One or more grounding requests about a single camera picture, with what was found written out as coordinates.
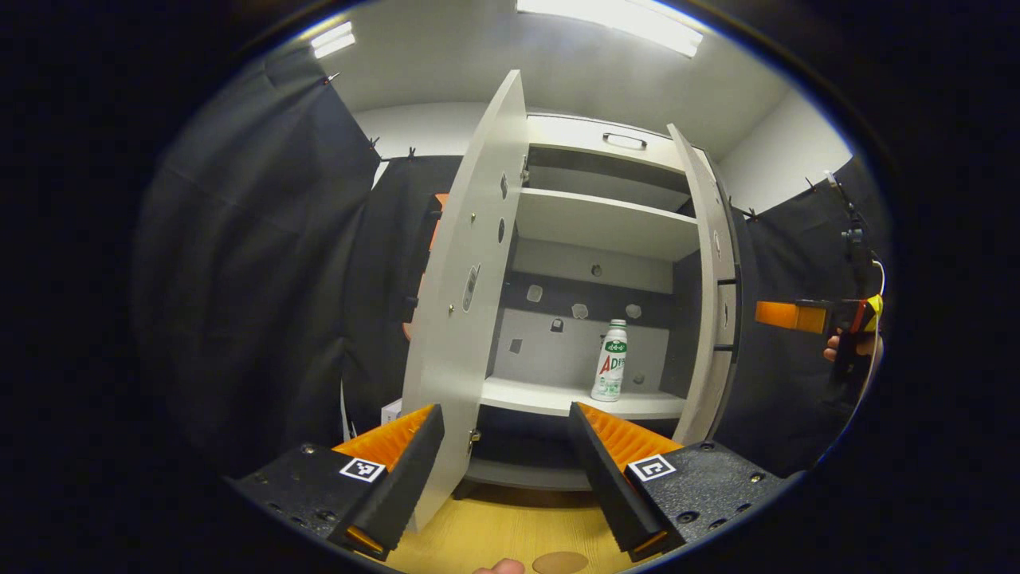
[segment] round wooden disc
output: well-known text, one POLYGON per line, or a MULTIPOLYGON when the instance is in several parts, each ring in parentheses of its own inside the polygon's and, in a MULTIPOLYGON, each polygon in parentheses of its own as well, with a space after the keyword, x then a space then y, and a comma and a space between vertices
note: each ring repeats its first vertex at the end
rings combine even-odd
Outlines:
POLYGON ((588 559, 577 553, 550 553, 531 563, 539 574, 573 574, 588 566, 588 559))

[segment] finger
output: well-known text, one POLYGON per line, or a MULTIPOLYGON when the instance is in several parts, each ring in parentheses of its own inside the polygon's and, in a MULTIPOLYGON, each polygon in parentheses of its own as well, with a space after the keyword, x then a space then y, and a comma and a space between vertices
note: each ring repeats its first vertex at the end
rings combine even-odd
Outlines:
POLYGON ((517 562, 516 560, 511 560, 509 558, 504 558, 503 560, 496 563, 493 567, 494 574, 524 574, 524 565, 517 562))

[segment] cabinet door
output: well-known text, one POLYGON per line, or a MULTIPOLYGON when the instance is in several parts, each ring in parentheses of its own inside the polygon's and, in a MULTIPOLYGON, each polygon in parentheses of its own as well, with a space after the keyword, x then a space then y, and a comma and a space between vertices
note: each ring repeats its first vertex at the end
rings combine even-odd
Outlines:
POLYGON ((698 351, 691 378, 687 401, 676 425, 673 440, 680 445, 700 442, 708 438, 712 423, 722 403, 726 388, 730 354, 716 353, 717 345, 732 345, 727 326, 736 317, 737 309, 728 291, 719 290, 719 281, 731 282, 735 277, 733 246, 726 221, 723 201, 715 178, 699 157, 695 148, 670 123, 669 135, 676 144, 680 164, 687 176, 691 200, 698 218, 698 243, 701 250, 702 302, 698 351))
POLYGON ((403 412, 442 405, 446 434, 412 530, 428 523, 467 470, 527 146, 524 92, 513 70, 461 160, 418 291, 403 412))

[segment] ceiling light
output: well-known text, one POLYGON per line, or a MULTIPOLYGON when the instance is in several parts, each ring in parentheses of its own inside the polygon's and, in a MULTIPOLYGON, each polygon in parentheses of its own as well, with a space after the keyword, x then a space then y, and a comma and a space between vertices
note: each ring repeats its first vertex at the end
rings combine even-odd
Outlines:
POLYGON ((339 39, 329 42, 328 44, 323 44, 322 46, 315 48, 315 57, 321 58, 322 56, 327 56, 341 48, 346 48, 354 44, 354 35, 348 34, 346 36, 341 36, 339 39))
POLYGON ((338 25, 337 28, 326 32, 325 34, 320 34, 312 39, 312 48, 319 48, 323 44, 340 38, 341 36, 346 36, 351 34, 352 27, 351 22, 345 21, 344 23, 338 25))
POLYGON ((694 57, 703 35, 681 23, 687 16, 648 0, 517 0, 518 12, 582 19, 626 32, 694 57))
POLYGON ((315 57, 321 58, 354 44, 354 29, 351 22, 346 21, 329 32, 316 36, 311 44, 312 48, 315 48, 315 57))

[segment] black fabric backdrop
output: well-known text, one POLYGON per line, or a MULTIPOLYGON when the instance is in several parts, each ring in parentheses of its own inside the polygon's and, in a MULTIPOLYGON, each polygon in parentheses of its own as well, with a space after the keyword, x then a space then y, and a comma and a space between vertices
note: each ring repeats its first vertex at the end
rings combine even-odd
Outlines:
POLYGON ((132 269, 146 381, 218 471, 340 441, 341 298, 378 155, 303 47, 244 68, 164 152, 132 269))
POLYGON ((390 161, 365 204, 344 289, 344 407, 357 433, 379 424, 382 407, 400 399, 409 344, 401 325, 405 298, 415 297, 431 238, 432 196, 448 193, 461 156, 390 161))
MULTIPOLYGON (((866 222, 871 248, 896 269, 887 208, 866 166, 856 157, 833 173, 866 222)), ((742 310, 736 373, 715 439, 771 473, 786 476, 811 467, 846 424, 821 402, 837 395, 829 386, 832 364, 822 357, 826 335, 779 329, 754 321, 758 301, 854 299, 844 240, 850 218, 838 193, 826 181, 745 220, 733 213, 741 255, 742 310)), ((880 272, 872 269, 868 293, 877 294, 880 272)), ((896 294, 886 292, 881 327, 886 347, 896 294)))

